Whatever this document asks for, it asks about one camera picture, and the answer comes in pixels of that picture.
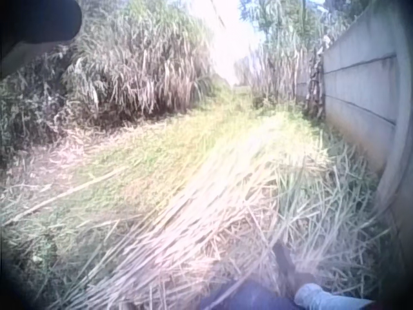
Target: bush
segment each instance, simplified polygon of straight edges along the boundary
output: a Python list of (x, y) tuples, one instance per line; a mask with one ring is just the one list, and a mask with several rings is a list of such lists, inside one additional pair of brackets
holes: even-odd
[(210, 89), (208, 30), (167, 0), (79, 1), (76, 39), (0, 84), (2, 154), (71, 125), (185, 112)]

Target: sky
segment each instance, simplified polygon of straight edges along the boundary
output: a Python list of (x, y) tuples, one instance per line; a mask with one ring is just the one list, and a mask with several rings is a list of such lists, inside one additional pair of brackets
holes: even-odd
[[(324, 0), (311, 0), (317, 4)], [(250, 23), (241, 21), (239, 16), (239, 0), (214, 0), (218, 14), (225, 24), (220, 25), (211, 0), (186, 0), (190, 5), (190, 12), (203, 19), (214, 31), (212, 57), (216, 72), (225, 78), (231, 85), (237, 83), (234, 72), (234, 63), (249, 54), (263, 39), (263, 35), (256, 32)]]

